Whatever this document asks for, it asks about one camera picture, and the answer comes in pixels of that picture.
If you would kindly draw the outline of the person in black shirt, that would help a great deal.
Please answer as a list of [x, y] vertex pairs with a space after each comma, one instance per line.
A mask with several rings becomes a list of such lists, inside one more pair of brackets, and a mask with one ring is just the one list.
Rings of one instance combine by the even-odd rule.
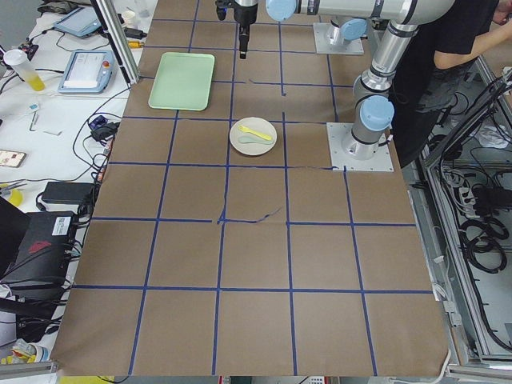
[[396, 69], [391, 124], [400, 167], [418, 158], [474, 60], [511, 38], [510, 1], [456, 1], [419, 27]]

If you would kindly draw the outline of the white round plate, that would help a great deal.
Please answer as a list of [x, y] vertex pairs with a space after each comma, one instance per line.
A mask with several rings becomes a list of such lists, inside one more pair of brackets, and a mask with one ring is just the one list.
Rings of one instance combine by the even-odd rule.
[[277, 142], [277, 131], [263, 118], [238, 120], [230, 128], [230, 144], [241, 154], [259, 156], [269, 152]]

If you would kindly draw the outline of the smartphone on table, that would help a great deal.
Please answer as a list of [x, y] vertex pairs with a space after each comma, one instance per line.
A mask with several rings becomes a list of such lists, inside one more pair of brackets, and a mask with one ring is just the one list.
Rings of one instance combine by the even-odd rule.
[[12, 150], [0, 150], [0, 166], [18, 168], [26, 158], [26, 153]]

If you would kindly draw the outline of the light green plastic tray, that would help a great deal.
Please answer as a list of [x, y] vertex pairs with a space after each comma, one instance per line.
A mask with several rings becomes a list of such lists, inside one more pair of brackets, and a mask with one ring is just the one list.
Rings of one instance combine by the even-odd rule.
[[164, 53], [150, 92], [149, 107], [204, 110], [209, 103], [214, 64], [212, 54]]

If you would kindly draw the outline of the black computer box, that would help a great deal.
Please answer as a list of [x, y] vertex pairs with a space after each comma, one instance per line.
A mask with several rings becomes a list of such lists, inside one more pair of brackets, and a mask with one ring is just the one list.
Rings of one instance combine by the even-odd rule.
[[1, 281], [15, 286], [62, 283], [74, 248], [78, 217], [71, 211], [29, 213], [15, 259]]

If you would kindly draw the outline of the teach pendant with red button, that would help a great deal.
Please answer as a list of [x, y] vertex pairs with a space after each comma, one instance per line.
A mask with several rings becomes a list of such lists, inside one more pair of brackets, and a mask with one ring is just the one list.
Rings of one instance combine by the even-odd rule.
[[60, 94], [99, 94], [110, 82], [114, 69], [111, 50], [76, 50], [70, 56], [58, 86]]

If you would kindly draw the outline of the bottle with yellow liquid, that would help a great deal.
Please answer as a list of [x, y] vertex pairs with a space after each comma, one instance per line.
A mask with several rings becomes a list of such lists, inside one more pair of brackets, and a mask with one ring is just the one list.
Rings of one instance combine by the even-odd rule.
[[10, 66], [33, 90], [42, 91], [46, 88], [27, 54], [20, 49], [8, 50], [3, 55], [4, 63]]

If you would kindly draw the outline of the white paper cup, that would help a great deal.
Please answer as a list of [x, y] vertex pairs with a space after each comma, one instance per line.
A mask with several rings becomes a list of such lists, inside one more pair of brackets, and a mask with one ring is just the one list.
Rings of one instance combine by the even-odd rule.
[[137, 28], [138, 27], [138, 17], [137, 14], [132, 10], [125, 10], [121, 13], [123, 23], [128, 28]]

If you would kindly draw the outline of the aluminium frame post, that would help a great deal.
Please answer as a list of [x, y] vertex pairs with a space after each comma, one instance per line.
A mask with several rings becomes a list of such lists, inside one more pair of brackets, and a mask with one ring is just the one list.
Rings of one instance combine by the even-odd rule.
[[128, 85], [136, 84], [140, 73], [113, 2], [111, 0], [91, 0], [90, 2], [114, 52], [122, 76]]

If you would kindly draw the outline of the black power adapter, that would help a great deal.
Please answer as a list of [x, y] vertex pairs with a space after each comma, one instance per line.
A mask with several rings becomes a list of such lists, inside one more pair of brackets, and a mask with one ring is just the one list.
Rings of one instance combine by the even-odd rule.
[[79, 205], [91, 197], [93, 186], [87, 182], [48, 182], [42, 200], [49, 204]]

